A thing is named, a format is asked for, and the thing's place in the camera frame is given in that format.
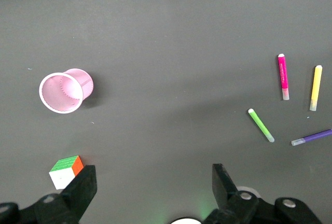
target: orange cube face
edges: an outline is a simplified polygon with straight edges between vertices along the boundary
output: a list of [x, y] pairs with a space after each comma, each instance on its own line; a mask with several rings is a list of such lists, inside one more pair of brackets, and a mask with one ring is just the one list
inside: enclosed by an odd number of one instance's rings
[[78, 173], [83, 169], [83, 164], [82, 164], [82, 161], [81, 161], [81, 158], [79, 156], [77, 156], [77, 159], [75, 160], [73, 166], [72, 166], [72, 169], [73, 169], [73, 172], [74, 172], [74, 175], [77, 176]]

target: purple marker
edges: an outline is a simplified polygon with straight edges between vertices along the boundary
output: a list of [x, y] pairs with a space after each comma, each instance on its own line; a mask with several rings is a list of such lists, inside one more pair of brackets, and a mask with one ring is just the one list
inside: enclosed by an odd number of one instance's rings
[[328, 129], [328, 130], [323, 131], [323, 132], [318, 132], [318, 133], [315, 133], [315, 134], [312, 134], [312, 135], [309, 135], [309, 136], [306, 136], [306, 137], [299, 138], [297, 140], [293, 140], [292, 145], [293, 146], [300, 145], [300, 144], [310, 142], [310, 141], [313, 141], [313, 140], [321, 138], [321, 137], [327, 137], [329, 135], [332, 135], [332, 129]]

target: pink marker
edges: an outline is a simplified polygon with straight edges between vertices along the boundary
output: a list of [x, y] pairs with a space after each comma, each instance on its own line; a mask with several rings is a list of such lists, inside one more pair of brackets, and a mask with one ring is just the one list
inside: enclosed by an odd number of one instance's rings
[[286, 67], [286, 58], [284, 54], [278, 55], [278, 63], [279, 63], [280, 81], [282, 88], [282, 98], [285, 101], [288, 101], [289, 92], [288, 92], [287, 67]]

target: cup rim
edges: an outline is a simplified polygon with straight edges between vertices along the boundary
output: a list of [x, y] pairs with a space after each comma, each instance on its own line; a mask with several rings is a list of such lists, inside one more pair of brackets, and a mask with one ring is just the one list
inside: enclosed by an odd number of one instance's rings
[[[76, 105], [74, 108], [72, 108], [72, 109], [70, 109], [70, 110], [68, 110], [68, 111], [59, 111], [59, 110], [56, 110], [56, 109], [54, 109], [53, 107], [51, 107], [51, 106], [45, 101], [44, 96], [43, 96], [43, 86], [44, 86], [45, 82], [46, 82], [49, 78], [54, 77], [54, 76], [65, 76], [65, 77], [69, 78], [70, 80], [72, 80], [72, 81], [74, 82], [74, 84], [76, 84], [76, 86], [78, 86], [80, 96], [79, 96], [79, 99], [78, 99], [79, 101], [78, 101], [77, 105]], [[40, 96], [40, 99], [41, 99], [41, 101], [43, 102], [43, 104], [44, 104], [48, 109], [50, 109], [51, 111], [53, 111], [53, 112], [55, 112], [55, 113], [58, 113], [58, 114], [69, 114], [69, 113], [72, 113], [73, 111], [77, 110], [77, 109], [81, 106], [81, 104], [82, 104], [82, 102], [83, 102], [83, 89], [82, 89], [80, 83], [78, 82], [78, 80], [76, 80], [73, 76], [71, 76], [71, 75], [69, 75], [69, 74], [66, 74], [66, 73], [56, 72], [56, 73], [49, 74], [48, 76], [46, 76], [46, 77], [41, 81], [41, 83], [40, 83], [40, 85], [39, 85], [39, 96]]]

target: marker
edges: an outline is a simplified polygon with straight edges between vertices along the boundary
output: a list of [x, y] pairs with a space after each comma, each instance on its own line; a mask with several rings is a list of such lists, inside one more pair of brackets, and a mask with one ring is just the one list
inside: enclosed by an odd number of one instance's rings
[[300, 144], [310, 142], [310, 141], [313, 141], [313, 140], [321, 138], [321, 137], [327, 137], [327, 136], [330, 136], [330, 135], [332, 135], [332, 129], [328, 129], [328, 130], [323, 131], [323, 132], [318, 132], [318, 133], [315, 133], [315, 134], [312, 134], [312, 135], [309, 135], [309, 136], [306, 136], [306, 137], [299, 138], [297, 140], [293, 140], [292, 145], [293, 146], [300, 145]]
[[313, 84], [312, 84], [311, 103], [310, 103], [311, 111], [316, 111], [317, 109], [318, 93], [320, 91], [322, 71], [323, 67], [321, 65], [316, 66], [315, 74], [313, 76]]
[[264, 135], [266, 136], [266, 138], [273, 143], [274, 142], [274, 137], [272, 137], [271, 133], [269, 132], [269, 130], [265, 127], [265, 125], [263, 124], [263, 122], [260, 120], [260, 118], [257, 116], [257, 114], [255, 113], [255, 111], [250, 108], [248, 110], [248, 113], [250, 114], [250, 116], [253, 118], [253, 120], [256, 122], [256, 124], [258, 125], [258, 127], [260, 128], [260, 130], [264, 133]]
[[288, 93], [287, 67], [286, 67], [286, 58], [284, 54], [278, 55], [278, 63], [279, 63], [280, 81], [282, 88], [282, 98], [284, 99], [284, 101], [288, 101], [289, 93]]

